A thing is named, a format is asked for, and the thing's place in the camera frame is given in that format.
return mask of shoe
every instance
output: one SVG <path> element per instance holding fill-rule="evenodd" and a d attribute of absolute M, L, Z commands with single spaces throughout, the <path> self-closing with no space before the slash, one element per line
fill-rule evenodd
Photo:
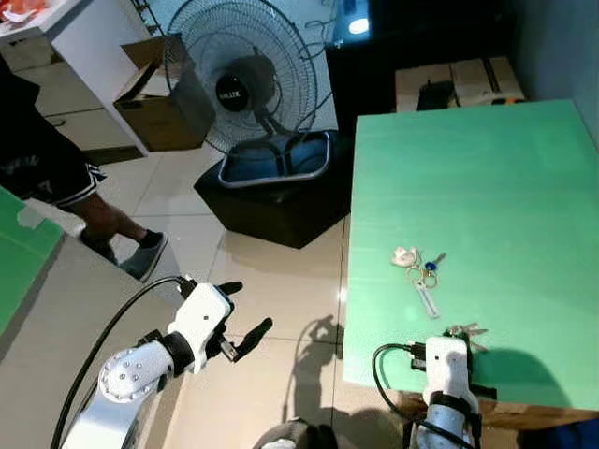
<path fill-rule="evenodd" d="M 131 257 L 125 260 L 121 269 L 129 273 L 138 281 L 146 282 L 156 268 L 162 252 L 165 251 L 168 237 L 160 234 L 160 240 L 151 248 L 137 248 Z"/>
<path fill-rule="evenodd" d="M 77 229 L 75 231 L 77 240 L 80 241 L 81 243 L 83 243 L 85 246 L 87 246 L 93 252 L 100 254 L 102 257 L 104 257 L 106 260 L 111 262 L 113 265 L 118 266 L 119 261 L 116 260 L 116 255 L 114 255 L 114 250 L 112 250 L 112 247 L 108 243 L 104 243 L 101 246 L 94 244 L 91 240 L 87 239 L 84 231 L 85 231 L 85 226 L 83 226 L 81 229 Z"/>

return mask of keys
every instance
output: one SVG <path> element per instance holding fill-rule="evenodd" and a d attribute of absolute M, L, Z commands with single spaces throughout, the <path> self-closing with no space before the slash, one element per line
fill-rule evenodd
<path fill-rule="evenodd" d="M 481 335 L 484 334 L 485 332 L 488 332 L 488 329 L 481 329 L 480 327 L 478 327 L 478 323 L 471 323 L 469 325 L 466 326 L 452 326 L 450 327 L 448 330 L 450 335 L 452 336 L 458 336 L 459 334 L 467 334 L 468 338 L 470 340 L 470 345 L 473 347 L 473 349 L 476 349 L 478 351 L 483 351 L 486 352 L 488 349 L 483 346 L 482 344 L 478 344 L 475 343 L 474 341 L 472 341 L 472 337 L 475 337 L 477 335 Z"/>
<path fill-rule="evenodd" d="M 412 284 L 418 291 L 420 299 L 422 300 L 422 304 L 424 304 L 424 308 L 426 309 L 429 318 L 431 318 L 432 320 L 434 320 L 435 318 L 439 318 L 441 316 L 441 313 L 439 312 L 439 309 L 434 303 L 431 291 L 427 288 L 427 285 L 424 283 L 424 280 L 414 280 L 412 281 Z"/>
<path fill-rule="evenodd" d="M 437 269 L 439 263 L 446 258 L 446 255 L 447 254 L 445 253 L 440 253 L 432 262 L 427 262 L 424 264 L 424 269 L 426 270 L 425 274 L 427 276 L 433 276 L 433 272 Z"/>

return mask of cardboard flap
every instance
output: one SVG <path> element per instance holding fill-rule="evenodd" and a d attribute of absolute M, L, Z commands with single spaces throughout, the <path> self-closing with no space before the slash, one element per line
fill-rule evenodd
<path fill-rule="evenodd" d="M 155 71 L 155 66 L 152 62 L 146 64 L 138 73 L 136 73 L 116 97 L 116 102 L 127 101 L 134 99 L 141 89 L 147 84 L 148 80 Z"/>
<path fill-rule="evenodd" d="M 165 41 L 162 36 L 121 47 L 137 68 L 142 68 L 150 62 L 159 66 L 163 62 Z"/>

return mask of green table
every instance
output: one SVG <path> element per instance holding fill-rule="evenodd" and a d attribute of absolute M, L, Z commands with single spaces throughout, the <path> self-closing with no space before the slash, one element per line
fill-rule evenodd
<path fill-rule="evenodd" d="M 373 384 L 388 342 L 478 322 L 474 381 L 499 400 L 599 410 L 596 152 L 569 101 L 358 119 L 344 378 Z M 398 246 L 447 253 L 431 320 Z M 388 386 L 421 392 L 407 353 Z"/>
<path fill-rule="evenodd" d="M 3 334 L 62 234 L 49 220 L 32 227 L 20 224 L 23 208 L 22 201 L 0 187 L 0 360 L 8 345 Z"/>

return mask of tile floor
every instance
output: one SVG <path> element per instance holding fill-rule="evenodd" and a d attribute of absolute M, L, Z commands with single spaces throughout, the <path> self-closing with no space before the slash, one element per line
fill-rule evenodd
<path fill-rule="evenodd" d="M 269 428 L 296 415 L 333 425 L 341 447 L 399 447 L 400 423 L 377 393 L 342 379 L 349 220 L 301 251 L 226 232 L 191 188 L 218 159 L 202 148 L 103 167 L 109 177 L 100 193 L 170 237 L 153 278 L 190 273 L 201 281 L 243 281 L 228 321 L 232 340 L 267 316 L 274 322 L 237 365 L 218 357 L 201 375 L 184 378 L 164 449 L 249 449 Z M 80 225 L 75 217 L 30 203 L 67 232 Z M 114 245 L 120 259 L 134 251 L 127 239 Z M 487 447 L 516 447 L 513 432 L 497 435 L 487 433 Z"/>

